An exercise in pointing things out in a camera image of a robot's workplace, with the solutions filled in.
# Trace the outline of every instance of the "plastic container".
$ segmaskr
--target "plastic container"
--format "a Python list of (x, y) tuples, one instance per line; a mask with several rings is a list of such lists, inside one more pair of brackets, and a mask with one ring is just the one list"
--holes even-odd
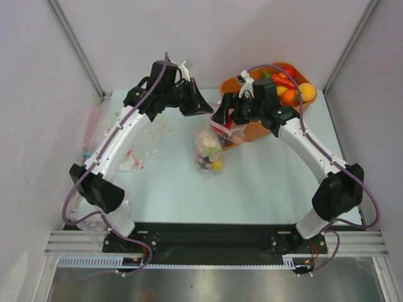
[[(274, 63), (273, 65), (276, 65), (280, 68), (284, 68), (286, 66), (292, 66), (295, 69), (295, 81), (297, 82), (298, 85), (301, 85), (302, 83), (310, 83), (308, 79), (292, 64), (286, 63), (286, 62), (277, 62)], [(274, 68), (269, 68), (265, 67), (267, 72), (270, 72), (272, 74), (277, 74), (279, 73), (277, 69)], [(249, 73), (249, 75), (255, 79), (258, 80), (261, 77), (264, 76), (262, 68), (255, 69)], [(221, 96), (224, 95), (225, 92), (239, 92), (241, 90), (241, 85), (237, 81), (237, 77), (232, 77), (230, 79), (225, 80), (220, 87), (220, 94)], [(304, 103), (304, 112), (306, 112), (307, 108), (316, 100), (317, 97), (317, 92), (315, 94), (315, 97), (309, 101)], [(294, 106), (294, 108), (299, 112), (300, 111), (300, 106)], [(270, 134), (270, 130), (267, 130), (265, 127), (262, 126), (262, 123), (260, 121), (257, 122), (252, 122), (249, 123), (245, 129), (245, 142), (252, 142), (254, 140), (257, 140), (258, 138), (261, 138), (267, 134)]]

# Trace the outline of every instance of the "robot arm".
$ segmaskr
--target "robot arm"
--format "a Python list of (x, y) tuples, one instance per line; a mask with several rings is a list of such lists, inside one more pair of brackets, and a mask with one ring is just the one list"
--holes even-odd
[[(225, 93), (220, 108), (212, 116), (212, 120), (225, 124), (229, 117), (229, 109), (233, 109), (231, 117), (237, 125), (261, 121), (274, 136), (293, 148), (314, 173), (319, 188), (312, 198), (312, 209), (295, 225), (297, 240), (303, 242), (316, 236), (339, 215), (361, 203), (362, 188), (332, 163), (342, 165), (361, 181), (364, 177), (363, 169), (358, 164), (350, 166), (335, 157), (308, 128), (303, 131), (299, 113), (291, 106), (280, 104), (276, 84), (271, 79), (249, 83), (248, 77), (242, 74), (241, 77), (244, 78), (243, 83), (247, 89), (241, 89), (239, 94)], [(313, 146), (307, 135), (326, 153), (331, 154), (331, 162)]]
[[(189, 76), (189, 62), (185, 61), (179, 66), (169, 62), (160, 81), (157, 82), (163, 65), (163, 61), (154, 62), (150, 76), (143, 78), (128, 92), (115, 125), (97, 151), (85, 161), (84, 165), (74, 164), (70, 169), (72, 180), (77, 183), (85, 173), (88, 173), (89, 167), (95, 164), (77, 190), (89, 204), (100, 210), (112, 227), (123, 236), (128, 236), (132, 232), (134, 222), (126, 210), (125, 203), (129, 201), (125, 197), (125, 191), (114, 185), (113, 181), (138, 135), (167, 107), (179, 108), (184, 116), (213, 113), (213, 109), (201, 96), (194, 78)], [(180, 79), (175, 82), (177, 71)], [(154, 90), (138, 106), (153, 85)]]

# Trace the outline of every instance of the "shiny metal surface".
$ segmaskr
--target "shiny metal surface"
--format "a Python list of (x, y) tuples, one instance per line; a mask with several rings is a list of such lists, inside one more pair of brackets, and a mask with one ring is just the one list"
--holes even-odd
[(311, 277), (291, 271), (148, 269), (122, 278), (94, 269), (58, 269), (48, 302), (384, 301), (370, 258), (335, 259)]

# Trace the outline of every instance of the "white wall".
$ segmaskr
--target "white wall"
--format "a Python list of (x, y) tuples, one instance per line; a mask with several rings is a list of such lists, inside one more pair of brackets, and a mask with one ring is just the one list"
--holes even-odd
[[(347, 158), (365, 170), (403, 284), (403, 2), (381, 1), (328, 96)], [(373, 218), (368, 198), (364, 212)]]
[(202, 88), (288, 61), (323, 88), (368, 0), (59, 0), (103, 88), (131, 88), (168, 51)]
[(0, 283), (28, 252), (25, 302), (97, 96), (44, 0), (3, 3), (0, 40)]

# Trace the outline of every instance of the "orange basket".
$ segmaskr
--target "orange basket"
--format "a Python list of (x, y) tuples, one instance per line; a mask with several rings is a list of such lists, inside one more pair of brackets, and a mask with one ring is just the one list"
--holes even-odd
[[(297, 69), (295, 66), (286, 63), (286, 62), (277, 62), (274, 63), (273, 65), (276, 65), (280, 68), (284, 68), (286, 66), (291, 66), (295, 69), (295, 81), (297, 82), (298, 85), (301, 85), (302, 83), (310, 83), (308, 79)], [(265, 67), (264, 68), (267, 72), (270, 72), (272, 74), (277, 74), (278, 70), (270, 67)], [(263, 69), (258, 68), (249, 73), (249, 75), (255, 79), (258, 80), (261, 77), (264, 76)], [(231, 77), (230, 79), (225, 80), (220, 87), (220, 94), (221, 96), (224, 95), (225, 92), (239, 92), (241, 90), (241, 85), (237, 81), (237, 77)], [(304, 103), (304, 112), (306, 112), (307, 108), (316, 100), (317, 97), (317, 92), (315, 94), (315, 97), (309, 101)], [(294, 106), (294, 108), (300, 112), (300, 106)], [(260, 121), (256, 122), (251, 122), (247, 125), (245, 129), (245, 142), (252, 142), (254, 140), (257, 140), (258, 138), (261, 138), (267, 134), (270, 134), (270, 130), (267, 130), (265, 127), (262, 126), (262, 123)]]

